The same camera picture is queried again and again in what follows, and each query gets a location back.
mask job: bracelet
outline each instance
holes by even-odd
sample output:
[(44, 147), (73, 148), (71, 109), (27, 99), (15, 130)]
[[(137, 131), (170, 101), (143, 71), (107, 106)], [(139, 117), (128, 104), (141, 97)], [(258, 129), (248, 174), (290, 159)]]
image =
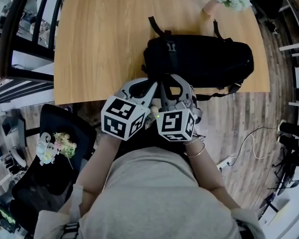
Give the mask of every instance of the bracelet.
[(190, 144), (192, 144), (193, 142), (195, 142), (195, 141), (197, 141), (197, 140), (200, 140), (200, 138), (198, 137), (198, 138), (196, 138), (196, 139), (194, 139), (194, 140), (192, 140), (192, 141), (184, 142), (184, 145), (190, 145)]
[(189, 158), (194, 158), (194, 157), (197, 157), (197, 156), (199, 156), (203, 151), (204, 151), (204, 149), (205, 149), (205, 144), (202, 142), (202, 144), (204, 145), (203, 146), (203, 149), (200, 151), (200, 152), (198, 152), (196, 155), (193, 155), (193, 156), (188, 156), (187, 155), (187, 157), (189, 157)]

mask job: black chair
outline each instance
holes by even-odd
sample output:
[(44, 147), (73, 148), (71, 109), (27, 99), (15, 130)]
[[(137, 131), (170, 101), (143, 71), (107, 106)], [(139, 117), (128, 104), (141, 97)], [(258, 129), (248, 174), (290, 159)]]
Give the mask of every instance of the black chair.
[[(20, 123), (24, 132), (21, 142), (27, 132), (35, 133), (36, 130), (25, 130), (25, 124)], [(96, 139), (96, 131), (82, 118), (56, 106), (44, 105), (40, 117), (40, 135), (43, 132), (53, 136), (56, 132), (66, 132), (70, 140), (77, 144), (75, 155), (69, 160), (63, 155), (55, 157), (54, 164), (40, 165), (40, 160), (35, 157), (31, 166), (13, 187), (10, 211), (17, 222), (30, 233), (34, 233), (38, 213), (41, 210), (57, 212), (72, 192), (82, 158), (87, 160), (92, 155)]]

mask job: white cable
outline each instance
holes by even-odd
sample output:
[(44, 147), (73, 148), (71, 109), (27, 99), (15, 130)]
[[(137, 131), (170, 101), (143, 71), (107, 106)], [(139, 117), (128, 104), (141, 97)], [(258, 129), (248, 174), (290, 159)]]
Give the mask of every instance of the white cable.
[(240, 149), (240, 153), (238, 154), (238, 156), (236, 157), (232, 157), (232, 158), (239, 158), (241, 156), (241, 154), (243, 153), (243, 146), (244, 146), (244, 143), (246, 142), (246, 140), (248, 139), (248, 137), (252, 137), (253, 138), (253, 153), (254, 153), (254, 156), (256, 159), (264, 159), (264, 158), (267, 158), (269, 156), (272, 156), (274, 155), (278, 150), (280, 150), (280, 148), (276, 149), (274, 152), (272, 152), (271, 154), (267, 155), (267, 156), (264, 156), (264, 157), (257, 157), (256, 154), (255, 154), (255, 138), (252, 134), (250, 134), (249, 136), (246, 137), (246, 139), (244, 140), (243, 144), (241, 145), (241, 149)]

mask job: wooden table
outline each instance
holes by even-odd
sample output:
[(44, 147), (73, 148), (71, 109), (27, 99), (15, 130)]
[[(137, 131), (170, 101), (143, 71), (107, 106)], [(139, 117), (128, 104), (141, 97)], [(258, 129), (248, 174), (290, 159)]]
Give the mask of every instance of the wooden table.
[[(56, 40), (55, 103), (105, 100), (125, 82), (144, 77), (143, 52), (156, 37), (149, 16), (174, 34), (212, 35), (213, 18), (202, 12), (208, 1), (65, 0)], [(267, 58), (251, 8), (235, 12), (222, 6), (215, 18), (224, 38), (247, 43), (253, 51), (255, 71), (240, 91), (269, 92)]]

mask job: gray shirt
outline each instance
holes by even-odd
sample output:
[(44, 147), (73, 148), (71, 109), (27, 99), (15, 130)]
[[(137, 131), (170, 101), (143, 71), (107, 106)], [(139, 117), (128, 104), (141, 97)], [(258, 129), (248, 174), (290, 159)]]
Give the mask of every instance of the gray shirt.
[[(67, 215), (41, 211), (34, 238), (60, 238), (69, 222)], [(230, 211), (198, 187), (182, 157), (156, 147), (117, 159), (79, 223), (79, 239), (239, 239), (246, 227), (265, 238), (253, 211)]]

